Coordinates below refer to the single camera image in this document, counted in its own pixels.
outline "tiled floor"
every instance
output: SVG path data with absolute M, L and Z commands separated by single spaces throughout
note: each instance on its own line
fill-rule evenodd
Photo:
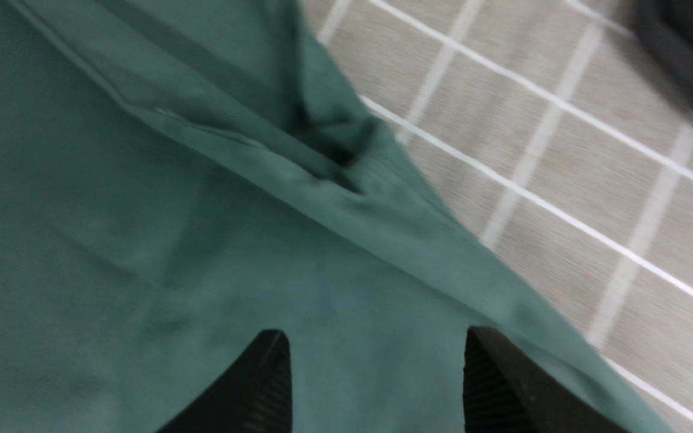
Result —
M 693 432 L 693 112 L 625 0 L 303 0 L 462 223 Z

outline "white grout line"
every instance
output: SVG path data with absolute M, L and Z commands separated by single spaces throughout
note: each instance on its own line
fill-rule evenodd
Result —
M 448 32 L 448 37 L 453 41 L 461 42 L 467 33 L 470 32 L 470 27 L 478 17 L 478 12 L 481 10 L 484 0 L 467 0 L 462 6 L 454 20 L 454 24 L 451 26 L 450 32 Z M 451 61 L 454 60 L 456 55 L 456 49 L 447 44 L 443 44 L 440 48 L 440 52 L 437 53 L 437 58 L 435 58 L 434 64 L 432 64 L 432 69 L 427 73 L 426 79 L 419 90 L 419 94 L 416 95 L 412 106 L 408 110 L 406 119 L 416 125 L 421 117 L 424 115 L 424 111 L 427 110 L 427 106 L 432 99 L 437 90 L 437 86 L 440 85 L 440 80 L 443 79 L 445 72 L 448 71 L 448 66 L 451 65 Z M 408 139 L 411 137 L 410 131 L 408 129 L 403 129 L 399 134 L 397 134 L 397 141 L 401 144 L 406 144 Z
M 552 93 L 550 91 L 545 90 L 544 88 L 541 88 L 541 86 L 537 85 L 535 82 L 532 82 L 531 80 L 527 79 L 526 77 L 520 76 L 520 74 L 517 74 L 513 71 L 510 71 L 509 69 L 504 68 L 503 66 L 499 66 L 497 63 L 495 63 L 492 60 L 489 60 L 488 58 L 483 57 L 483 55 L 478 54 L 477 52 L 474 52 L 473 50 L 469 49 L 468 47 L 463 46 L 459 42 L 452 41 L 449 39 L 447 36 L 443 35 L 440 32 L 437 32 L 436 30 L 433 30 L 432 28 L 427 27 L 423 23 L 419 22 L 416 20 L 414 17 L 408 16 L 408 14 L 399 11 L 397 8 L 394 8 L 393 6 L 389 5 L 388 3 L 385 3 L 384 0 L 368 0 L 370 3 L 373 5 L 376 5 L 378 8 L 383 9 L 389 14 L 392 14 L 394 17 L 397 17 L 397 19 L 407 22 L 407 24 L 411 25 L 412 27 L 415 27 L 422 33 L 426 33 L 427 35 L 431 36 L 432 38 L 435 38 L 439 41 L 442 41 L 443 43 L 449 44 L 454 47 L 457 51 L 461 52 L 463 55 L 465 55 L 468 58 L 471 58 L 471 60 L 476 61 L 477 63 L 480 63 L 482 66 L 496 72 L 497 74 L 504 76 L 517 84 L 522 85 L 523 87 L 527 88 L 528 91 L 531 91 L 531 93 L 534 93 L 537 96 L 540 96 L 541 98 L 547 99 L 548 101 L 552 102 L 553 104 L 558 105 L 563 109 L 564 111 L 568 112 L 570 115 L 573 115 L 580 120 L 585 121 L 589 125 L 593 126 L 594 128 L 599 129 L 600 131 L 604 132 L 605 134 L 610 135 L 610 137 L 613 137 L 616 140 L 621 141 L 625 145 L 639 151 L 640 153 L 643 153 L 644 156 L 654 159 L 654 161 L 659 162 L 662 165 L 666 165 L 670 170 L 674 170 L 678 173 L 680 173 L 682 176 L 684 176 L 687 179 L 690 179 L 693 181 L 693 171 L 689 170 L 685 167 L 681 167 L 681 165 L 677 165 L 674 161 L 669 159 L 668 157 L 662 155 L 661 153 L 658 153 L 655 150 L 652 150 L 648 146 L 644 145 L 643 143 L 639 142 L 638 140 L 633 139 L 629 135 L 624 134 L 624 132 L 619 131 L 618 129 L 614 128 L 611 125 L 608 125 L 607 123 L 604 123 L 604 121 L 599 120 L 599 118 L 595 118 L 593 115 L 589 114 L 588 112 L 585 112 L 581 109 L 578 109 L 577 107 L 573 106 L 572 104 L 569 104 L 568 102 L 565 102 Z
M 690 113 L 676 135 L 670 159 L 676 164 L 685 165 L 690 160 L 691 154 L 693 154 L 693 112 Z M 646 255 L 651 247 L 651 242 L 657 236 L 660 225 L 662 225 L 662 220 L 665 218 L 680 180 L 681 176 L 678 173 L 667 167 L 662 167 L 627 245 L 629 250 L 639 256 Z M 611 329 L 619 318 L 619 313 L 627 299 L 627 294 L 630 293 L 635 277 L 638 275 L 638 269 L 638 264 L 627 257 L 619 258 L 614 274 L 608 281 L 587 332 L 587 340 L 594 347 L 600 349 L 605 345 Z
M 619 33 L 620 35 L 627 36 L 628 38 L 635 38 L 635 35 L 633 34 L 632 30 L 610 19 L 610 17 L 608 17 L 607 14 L 595 11 L 594 9 L 590 8 L 590 6 L 587 6 L 584 3 L 580 2 L 580 0 L 566 0 L 566 4 L 569 5 L 571 8 L 574 8 L 574 10 L 576 10 L 580 14 L 583 14 L 583 16 L 586 16 L 595 22 L 599 22 L 600 24 L 605 25 L 605 27 L 610 28 L 611 30 L 613 30 L 616 33 Z
M 453 156 L 456 159 L 459 159 L 462 162 L 465 162 L 465 164 L 470 165 L 473 167 L 473 169 L 478 170 L 479 172 L 483 173 L 484 175 L 488 176 L 489 178 L 492 178 L 492 180 L 500 183 L 501 185 L 505 186 L 506 188 L 513 189 L 515 192 L 520 194 L 521 197 L 525 198 L 526 200 L 530 201 L 531 203 L 536 204 L 537 206 L 545 209 L 546 211 L 552 213 L 556 217 L 560 218 L 564 222 L 566 222 L 569 225 L 572 225 L 573 227 L 577 228 L 578 230 L 582 231 L 583 233 L 588 234 L 591 238 L 596 239 L 600 243 L 604 244 L 605 246 L 609 247 L 610 249 L 613 249 L 614 251 L 618 252 L 619 254 L 624 255 L 628 259 L 632 260 L 633 262 L 637 263 L 640 265 L 642 268 L 646 269 L 646 271 L 651 272 L 652 274 L 656 275 L 657 277 L 662 278 L 668 283 L 671 283 L 674 287 L 678 288 L 685 294 L 688 294 L 693 298 L 693 287 L 688 285 L 687 283 L 682 282 L 681 280 L 677 279 L 676 277 L 673 277 L 671 274 L 668 274 L 667 272 L 663 271 L 663 269 L 657 268 L 657 266 L 654 266 L 654 264 L 648 262 L 646 259 L 643 257 L 637 255 L 634 253 L 632 250 L 627 249 L 626 247 L 616 243 L 613 241 L 611 238 L 608 238 L 605 236 L 603 233 L 600 233 L 599 231 L 595 230 L 594 228 L 590 227 L 589 225 L 586 225 L 585 223 L 581 222 L 577 218 L 570 216 L 568 213 L 564 212 L 563 210 L 559 209 L 557 206 L 553 205 L 552 203 L 547 202 L 547 200 L 539 197 L 539 195 L 534 194 L 531 191 L 528 191 L 527 189 L 523 188 L 522 186 L 519 186 L 518 184 L 514 183 L 513 181 L 507 179 L 504 176 L 501 176 L 499 173 L 493 171 L 490 167 L 487 165 L 483 164 L 483 162 L 479 162 L 477 159 L 474 159 L 472 156 L 468 156 L 462 151 L 459 151 L 452 146 L 444 143 L 442 140 L 438 139 L 432 134 L 429 134 L 429 132 L 424 131 L 423 129 L 419 128 L 418 126 L 411 125 L 408 123 L 404 118 L 401 116 L 396 115 L 395 113 L 391 112 L 390 110 L 386 109 L 383 106 L 380 106 L 380 104 L 377 104 L 374 101 L 371 101 L 370 99 L 366 98 L 363 96 L 363 103 L 365 103 L 366 106 L 368 106 L 369 109 L 373 109 L 375 112 L 379 113 L 379 115 L 382 115 L 385 118 L 388 118 L 388 120 L 394 121 L 394 123 L 397 123 L 398 125 L 411 129 L 411 131 L 418 135 L 418 137 L 421 137 L 422 140 L 426 140 L 433 146 L 437 147 L 438 149 L 444 151 L 445 153 L 448 153 L 449 155 Z
M 609 0 L 609 5 L 616 5 L 617 0 Z M 592 60 L 597 47 L 605 33 L 605 27 L 596 22 L 591 22 L 585 28 L 574 54 L 566 66 L 561 76 L 555 94 L 563 101 L 568 101 L 577 88 L 582 77 L 585 76 L 590 61 Z M 520 162 L 512 175 L 516 184 L 525 187 L 531 181 L 534 170 L 539 165 L 539 161 L 544 155 L 544 151 L 550 146 L 550 141 L 555 134 L 558 125 L 561 123 L 564 111 L 555 104 L 551 104 L 544 111 L 542 119 L 534 131 L 526 150 L 523 152 Z M 504 229 L 507 227 L 515 207 L 520 202 L 520 196 L 512 189 L 506 189 L 499 198 L 496 210 L 490 216 L 486 228 L 481 235 L 481 243 L 489 249 L 495 249 Z
M 336 30 L 338 30 L 339 25 L 341 25 L 341 21 L 347 16 L 346 13 L 350 6 L 352 6 L 352 0 L 336 0 L 333 8 L 328 12 L 328 16 L 325 18 L 322 28 L 320 28 L 319 33 L 317 33 L 319 43 L 325 46 L 330 42 Z
M 651 397 L 656 398 L 659 401 L 662 401 L 662 403 L 664 403 L 666 406 L 681 414 L 689 421 L 693 422 L 692 411 L 683 407 L 683 405 L 673 400 L 672 398 L 669 398 L 665 395 L 665 393 L 659 391 L 650 384 L 647 384 L 646 381 L 644 381 L 643 379 L 639 378 L 636 375 L 633 375 L 633 373 L 628 372 L 616 362 L 613 362 L 610 359 L 606 359 L 606 361 L 609 365 L 611 365 L 611 368 L 613 368 L 614 372 L 617 372 L 620 376 L 622 376 L 622 378 L 624 378 L 624 380 L 630 382 L 631 384 L 633 384 L 633 386 L 637 387 L 641 391 L 646 392 L 646 394 L 651 395 Z

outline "floor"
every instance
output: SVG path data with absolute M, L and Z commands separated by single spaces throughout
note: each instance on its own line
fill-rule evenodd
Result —
M 615 0 L 303 0 L 460 221 L 693 432 L 693 110 Z

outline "green fabric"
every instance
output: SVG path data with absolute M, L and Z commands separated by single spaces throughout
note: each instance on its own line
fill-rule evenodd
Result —
M 463 431 L 495 326 L 667 432 L 451 217 L 291 0 L 0 1 L 0 431 L 151 433 L 262 329 L 294 431 Z

